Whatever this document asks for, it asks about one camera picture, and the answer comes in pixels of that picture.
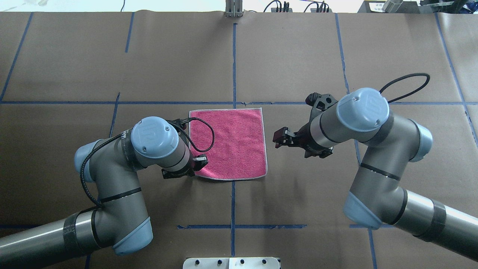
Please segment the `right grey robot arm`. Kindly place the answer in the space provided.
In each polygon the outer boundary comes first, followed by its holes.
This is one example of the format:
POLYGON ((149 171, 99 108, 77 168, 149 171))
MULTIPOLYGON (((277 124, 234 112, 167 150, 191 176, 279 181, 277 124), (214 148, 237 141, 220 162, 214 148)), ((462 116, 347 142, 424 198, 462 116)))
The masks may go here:
POLYGON ((367 146, 345 200, 347 218, 377 230, 392 225, 425 242, 437 244, 477 260, 477 218, 423 197, 400 186, 410 162, 424 158, 432 148, 432 134, 416 121, 395 114, 387 99, 369 87, 336 100, 312 93, 308 123, 292 132, 275 131, 276 148, 304 149, 304 157, 328 157, 333 147, 348 140, 367 146))

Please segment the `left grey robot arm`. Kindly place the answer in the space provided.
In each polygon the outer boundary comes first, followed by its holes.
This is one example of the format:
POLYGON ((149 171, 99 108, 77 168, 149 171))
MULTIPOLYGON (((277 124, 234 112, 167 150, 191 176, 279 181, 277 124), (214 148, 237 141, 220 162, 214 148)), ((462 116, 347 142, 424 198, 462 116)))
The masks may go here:
POLYGON ((153 240, 149 213, 137 171, 161 167, 164 179, 194 176, 208 163, 186 126, 196 118, 146 117, 110 139, 80 147, 75 168, 94 207, 60 221, 1 238, 1 268, 42 268, 112 247, 128 255, 153 240))

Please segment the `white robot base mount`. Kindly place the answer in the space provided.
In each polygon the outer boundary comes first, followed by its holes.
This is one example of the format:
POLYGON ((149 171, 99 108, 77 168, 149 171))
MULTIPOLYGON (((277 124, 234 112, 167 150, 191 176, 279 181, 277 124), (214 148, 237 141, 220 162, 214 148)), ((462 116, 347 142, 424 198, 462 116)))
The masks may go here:
POLYGON ((207 257, 187 258, 183 269, 281 269, 276 257, 207 257))

